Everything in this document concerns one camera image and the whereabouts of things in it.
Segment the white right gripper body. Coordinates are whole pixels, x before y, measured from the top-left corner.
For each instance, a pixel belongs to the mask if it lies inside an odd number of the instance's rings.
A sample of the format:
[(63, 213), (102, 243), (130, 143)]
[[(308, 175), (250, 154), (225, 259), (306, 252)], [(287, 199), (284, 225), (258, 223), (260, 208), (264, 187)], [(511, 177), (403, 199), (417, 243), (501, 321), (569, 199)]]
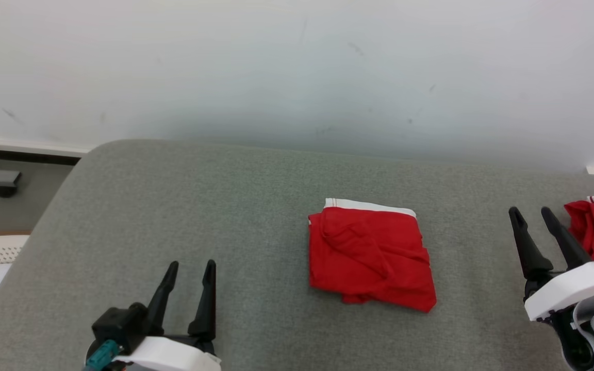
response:
[(594, 314), (594, 262), (558, 275), (548, 260), (523, 263), (526, 279), (525, 310), (532, 322), (544, 322), (553, 314), (579, 307), (582, 318)]

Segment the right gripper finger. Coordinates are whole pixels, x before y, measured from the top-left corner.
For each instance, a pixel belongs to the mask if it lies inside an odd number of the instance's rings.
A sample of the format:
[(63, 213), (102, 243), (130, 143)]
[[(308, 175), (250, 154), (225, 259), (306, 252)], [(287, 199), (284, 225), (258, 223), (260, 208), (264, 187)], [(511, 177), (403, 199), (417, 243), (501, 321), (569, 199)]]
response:
[(575, 237), (571, 235), (568, 228), (560, 223), (549, 207), (543, 207), (541, 209), (541, 215), (547, 226), (547, 230), (558, 242), (567, 264), (567, 270), (573, 270), (591, 261), (591, 256), (582, 248)]
[(517, 207), (511, 207), (508, 215), (524, 279), (531, 282), (551, 280), (553, 265), (549, 259), (542, 255), (533, 241), (528, 231), (528, 223), (523, 215)]

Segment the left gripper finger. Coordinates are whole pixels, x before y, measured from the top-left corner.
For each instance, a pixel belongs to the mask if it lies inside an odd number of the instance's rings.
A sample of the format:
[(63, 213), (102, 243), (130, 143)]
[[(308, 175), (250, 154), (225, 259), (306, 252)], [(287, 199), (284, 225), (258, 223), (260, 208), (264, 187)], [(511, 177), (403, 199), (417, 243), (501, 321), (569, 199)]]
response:
[(170, 263), (167, 272), (153, 294), (153, 298), (151, 298), (147, 307), (146, 335), (162, 336), (164, 334), (163, 317), (167, 309), (168, 297), (174, 289), (178, 268), (179, 263), (177, 261)]
[(210, 344), (216, 338), (217, 264), (207, 261), (202, 279), (200, 303), (194, 320), (189, 324), (188, 335), (200, 344)]

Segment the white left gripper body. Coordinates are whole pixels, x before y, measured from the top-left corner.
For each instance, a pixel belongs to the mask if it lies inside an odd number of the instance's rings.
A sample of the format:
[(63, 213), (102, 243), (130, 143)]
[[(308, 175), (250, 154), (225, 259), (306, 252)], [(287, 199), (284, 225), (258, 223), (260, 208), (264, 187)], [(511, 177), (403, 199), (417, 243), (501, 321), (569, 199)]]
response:
[(143, 370), (221, 370), (213, 335), (147, 336), (127, 355), (127, 364)]

